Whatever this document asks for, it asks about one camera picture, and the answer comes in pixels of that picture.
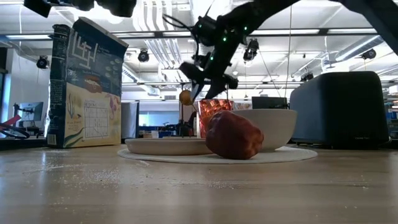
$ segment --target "table surface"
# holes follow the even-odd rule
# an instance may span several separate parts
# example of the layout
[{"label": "table surface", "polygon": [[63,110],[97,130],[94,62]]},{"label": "table surface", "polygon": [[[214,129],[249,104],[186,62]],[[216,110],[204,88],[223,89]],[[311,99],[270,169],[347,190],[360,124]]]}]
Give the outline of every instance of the table surface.
[{"label": "table surface", "polygon": [[0,152],[1,223],[398,223],[398,151],[206,165],[125,147]]}]

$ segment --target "wooden table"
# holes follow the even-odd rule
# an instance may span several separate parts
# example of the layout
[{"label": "wooden table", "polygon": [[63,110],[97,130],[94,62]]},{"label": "wooden table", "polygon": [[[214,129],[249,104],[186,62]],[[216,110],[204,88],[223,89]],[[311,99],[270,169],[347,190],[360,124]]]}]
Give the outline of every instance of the wooden table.
[{"label": "wooden table", "polygon": [[0,223],[398,223],[398,151],[231,166],[124,147],[0,152]]}]

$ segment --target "white bowl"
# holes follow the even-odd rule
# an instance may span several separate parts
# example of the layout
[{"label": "white bowl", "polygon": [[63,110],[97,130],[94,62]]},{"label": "white bowl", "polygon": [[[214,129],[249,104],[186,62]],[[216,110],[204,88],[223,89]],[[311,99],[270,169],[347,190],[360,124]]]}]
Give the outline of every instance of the white bowl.
[{"label": "white bowl", "polygon": [[135,154],[156,156],[193,156],[211,154],[204,139],[160,138],[126,139],[127,148]]},{"label": "white bowl", "polygon": [[252,122],[264,133],[262,152],[275,151],[293,136],[297,112],[283,109],[254,109],[232,111]]}]

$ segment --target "round placemat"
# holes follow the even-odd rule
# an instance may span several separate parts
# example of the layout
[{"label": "round placemat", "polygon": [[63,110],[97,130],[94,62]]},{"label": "round placemat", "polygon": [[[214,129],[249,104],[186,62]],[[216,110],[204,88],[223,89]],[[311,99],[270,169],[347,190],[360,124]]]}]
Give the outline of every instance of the round placemat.
[{"label": "round placemat", "polygon": [[131,153],[128,149],[120,150],[118,155],[127,159],[188,164],[261,164],[268,162],[300,161],[316,157],[318,153],[308,149],[297,149],[284,146],[277,149],[275,152],[260,152],[248,160],[224,159],[216,154],[197,156],[152,156]]}]

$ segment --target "red object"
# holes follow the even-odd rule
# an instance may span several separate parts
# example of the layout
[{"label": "red object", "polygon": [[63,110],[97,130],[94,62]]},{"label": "red object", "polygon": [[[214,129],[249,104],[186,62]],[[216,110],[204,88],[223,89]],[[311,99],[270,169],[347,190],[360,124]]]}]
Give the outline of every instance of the red object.
[{"label": "red object", "polygon": [[200,137],[206,137],[207,124],[211,117],[219,111],[232,110],[233,101],[231,100],[201,100],[199,102],[199,125]]},{"label": "red object", "polygon": [[8,121],[4,122],[3,124],[13,125],[13,124],[17,123],[17,121],[19,121],[20,119],[21,119],[21,116],[19,116],[17,114],[17,116],[9,119]]},{"label": "red object", "polygon": [[264,134],[249,120],[229,111],[214,114],[208,123],[206,146],[227,159],[250,159],[261,149]]}]

